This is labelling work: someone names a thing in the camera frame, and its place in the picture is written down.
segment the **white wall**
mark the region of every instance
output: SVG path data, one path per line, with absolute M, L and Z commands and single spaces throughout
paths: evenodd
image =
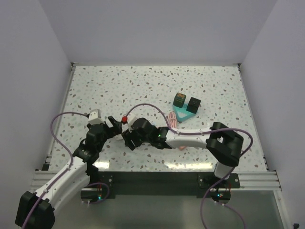
M 19 199 L 45 159 L 69 71 L 39 2 L 0 1 L 0 228 L 16 228 Z
M 264 153 L 305 227 L 305 1 L 278 0 L 242 64 Z
M 71 62 L 232 64 L 276 0 L 40 0 Z

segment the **teal triangle block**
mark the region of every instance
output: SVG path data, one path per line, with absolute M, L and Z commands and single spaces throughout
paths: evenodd
M 181 108 L 173 105 L 173 111 L 176 113 L 177 120 L 179 122 L 183 122 L 196 115 L 192 112 L 187 111 L 186 108 L 187 108 L 187 104 L 183 104 Z

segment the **pink cable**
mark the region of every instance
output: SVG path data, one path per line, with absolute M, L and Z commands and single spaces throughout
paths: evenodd
M 167 116 L 167 120 L 170 124 L 171 127 L 173 128 L 177 128 L 178 126 L 178 120 L 177 120 L 177 115 L 175 113 L 175 111 L 171 111 L 168 116 Z M 186 146 L 180 146 L 179 149 L 183 150 L 184 148 L 186 148 Z

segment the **black mounting bracket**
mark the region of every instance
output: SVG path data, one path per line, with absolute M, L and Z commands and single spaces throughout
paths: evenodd
M 101 182 L 110 188 L 109 199 L 116 195 L 196 196 L 202 198 L 218 178 L 214 172 L 99 172 Z M 240 188 L 238 174 L 231 174 L 217 188 Z M 81 197 L 97 196 L 97 189 L 82 191 Z

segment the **wire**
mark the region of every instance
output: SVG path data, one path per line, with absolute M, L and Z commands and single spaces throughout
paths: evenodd
M 95 185 L 105 186 L 107 188 L 107 194 L 105 195 L 105 197 L 103 199 L 98 200 L 96 202 L 89 203 L 89 204 L 100 204 L 100 203 L 104 202 L 110 194 L 109 186 L 102 182 L 92 183 L 92 184 L 87 185 L 87 187 L 91 187 L 91 186 L 95 186 Z
M 227 181 L 227 187 L 225 188 L 225 192 L 229 189 L 229 192 L 231 193 L 231 183 Z
M 97 194 L 98 194 L 98 197 L 102 196 L 102 185 L 97 186 Z
M 177 128 L 178 125 L 178 121 L 177 121 L 177 116 L 175 111 L 171 111 L 168 116 L 167 116 L 168 122 L 170 124 L 171 127 Z M 186 146 L 180 146 L 179 149 L 183 150 L 184 148 L 186 148 Z
M 253 141 L 254 141 L 254 140 L 253 140 L 252 135 L 251 135 L 249 132 L 247 132 L 247 131 L 245 131 L 245 130 L 242 130 L 242 129 L 239 129 L 239 128 L 222 128 L 222 129 L 211 130 L 211 131 L 206 131 L 206 132 L 194 132 L 194 133 L 177 132 L 176 130 L 174 130 L 174 129 L 171 128 L 171 126 L 170 126 L 170 124 L 169 124 L 169 122 L 168 122 L 168 120 L 167 120 L 165 114 L 164 114 L 158 107 L 156 107 L 156 106 L 153 105 L 153 104 L 148 104 L 148 103 L 138 104 L 138 105 L 132 107 L 132 108 L 129 110 L 129 112 L 127 112 L 126 117 L 128 117 L 128 115 L 131 113 L 131 111 L 132 111 L 133 109 L 135 109 L 135 108 L 138 107 L 138 106 L 142 106 L 142 105 L 151 106 L 151 107 L 155 108 L 156 110 L 158 110 L 158 111 L 161 113 L 161 115 L 163 116 L 163 118 L 164 118 L 164 120 L 165 120 L 165 122 L 166 122 L 166 125 L 167 125 L 167 127 L 169 128 L 169 130 L 172 131 L 172 132 L 174 132 L 175 134 L 179 134 L 179 135 L 206 135 L 206 134 L 211 134 L 211 133 L 216 133 L 216 132 L 232 131 L 232 130 L 233 130 L 233 131 L 242 132 L 242 133 L 244 133 L 244 134 L 246 134 L 246 135 L 249 136 L 249 138 L 250 138 L 250 144 L 249 144 L 249 146 L 241 153 L 240 157 L 243 156 L 243 155 L 251 148 L 251 146 L 253 145 Z M 204 200 L 206 199 L 206 197 L 207 197 L 207 195 L 209 194 L 210 190 L 211 190 L 212 188 L 214 188 L 215 186 L 217 186 L 218 184 L 220 184 L 221 182 L 223 182 L 223 181 L 233 172 L 234 169 L 235 169 L 235 167 L 233 167 L 233 168 L 232 168 L 223 178 L 221 178 L 221 179 L 218 180 L 215 184 L 213 184 L 211 187 L 209 187 L 209 188 L 207 189 L 207 191 L 205 192 L 205 194 L 204 194 L 202 200 L 201 200 L 201 204 L 200 204 L 200 217 L 201 217 L 201 222 L 202 222 L 202 224 L 203 224 L 203 226 L 204 226 L 205 229 L 208 229 L 208 227 L 207 227 L 207 225 L 206 225 L 206 223 L 205 223 L 205 221 L 204 221 L 204 218 L 203 218 L 203 203 L 204 203 Z M 227 205 L 224 205 L 224 206 L 226 206 L 227 208 L 229 208 L 229 209 L 231 209 L 232 211 L 234 211 L 234 212 L 241 218 L 241 220 L 242 220 L 242 222 L 243 222 L 243 225 L 244 225 L 244 229 L 246 229 L 246 224 L 245 224 L 245 221 L 244 221 L 244 218 L 242 217 L 242 215 L 241 215 L 240 213 L 238 213 L 238 212 L 237 212 L 235 209 L 233 209 L 232 207 L 227 206 Z
M 82 113 L 78 113 L 78 112 L 73 112 L 73 111 L 69 111 L 69 112 L 63 112 L 63 113 L 60 113 L 58 115 L 56 115 L 52 121 L 51 121 L 51 124 L 50 124 L 50 131 L 51 131 L 51 134 L 52 136 L 54 137 L 54 139 L 65 149 L 67 150 L 69 156 L 70 156 L 70 163 L 69 163 L 69 166 L 61 173 L 58 175 L 58 177 L 56 177 L 56 179 L 53 180 L 53 182 L 51 182 L 47 187 L 46 187 L 46 192 L 43 191 L 43 193 L 39 196 L 39 198 L 37 199 L 37 201 L 35 202 L 35 204 L 33 205 L 33 207 L 31 208 L 31 210 L 29 211 L 27 217 L 25 218 L 25 221 L 23 222 L 23 225 L 22 225 L 22 228 L 21 229 L 25 229 L 33 211 L 35 210 L 35 208 L 37 207 L 37 205 L 39 204 L 39 202 L 41 201 L 41 199 L 43 198 L 43 196 L 48 192 L 48 190 L 70 169 L 70 167 L 72 166 L 73 164 L 73 155 L 72 155 L 72 152 L 67 148 L 67 146 L 64 145 L 64 143 L 62 143 L 57 137 L 56 135 L 54 134 L 54 131 L 53 131 L 53 124 L 55 122 L 55 120 L 59 117 L 59 116 L 62 116 L 62 115 L 66 115 L 66 114 L 74 114 L 74 115 L 81 115 L 81 116 L 85 116 L 87 117 L 85 114 L 82 114 Z

